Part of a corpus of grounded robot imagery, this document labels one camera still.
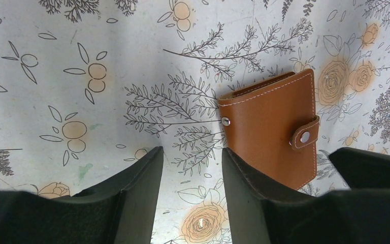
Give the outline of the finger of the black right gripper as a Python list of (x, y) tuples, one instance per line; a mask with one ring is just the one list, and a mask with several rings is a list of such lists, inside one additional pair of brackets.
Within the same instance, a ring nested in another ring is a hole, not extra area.
[(390, 189), (390, 155), (343, 147), (329, 160), (351, 189)]

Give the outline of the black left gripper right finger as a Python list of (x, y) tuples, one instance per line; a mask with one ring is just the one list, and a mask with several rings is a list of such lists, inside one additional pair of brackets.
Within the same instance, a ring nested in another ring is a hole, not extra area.
[(230, 148), (222, 150), (222, 174), (233, 243), (295, 243), (274, 204), (296, 204), (313, 197), (256, 170)]

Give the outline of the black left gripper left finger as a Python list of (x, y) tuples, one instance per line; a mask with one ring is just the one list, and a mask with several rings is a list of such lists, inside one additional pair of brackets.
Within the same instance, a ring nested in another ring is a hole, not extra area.
[(158, 146), (137, 162), (72, 198), (86, 203), (73, 243), (150, 243), (164, 150)]

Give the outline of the brown leather card holder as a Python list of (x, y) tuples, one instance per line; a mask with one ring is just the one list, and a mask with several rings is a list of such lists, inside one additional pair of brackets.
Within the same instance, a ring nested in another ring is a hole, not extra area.
[(218, 98), (228, 147), (247, 164), (298, 190), (316, 176), (320, 118), (314, 72), (285, 73)]

